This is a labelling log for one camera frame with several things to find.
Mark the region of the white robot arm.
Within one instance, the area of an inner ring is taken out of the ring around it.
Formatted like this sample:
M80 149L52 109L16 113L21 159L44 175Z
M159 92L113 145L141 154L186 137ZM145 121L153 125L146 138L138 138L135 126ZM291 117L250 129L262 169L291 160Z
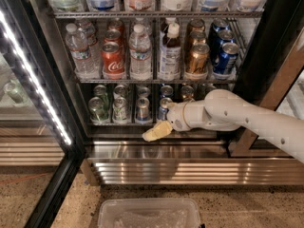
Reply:
M303 120L250 104L225 89L212 90L204 100L169 103L167 120L156 123L142 137L153 142L173 130L233 131L241 126L304 162Z

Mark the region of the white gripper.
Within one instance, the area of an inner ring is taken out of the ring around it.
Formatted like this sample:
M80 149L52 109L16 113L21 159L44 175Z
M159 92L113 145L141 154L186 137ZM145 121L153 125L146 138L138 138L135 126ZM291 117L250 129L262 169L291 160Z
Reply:
M179 132L188 131L190 127L184 118L185 106L186 103L168 103L167 121L157 122L153 128L142 134L143 139L153 142L168 136L173 129Z

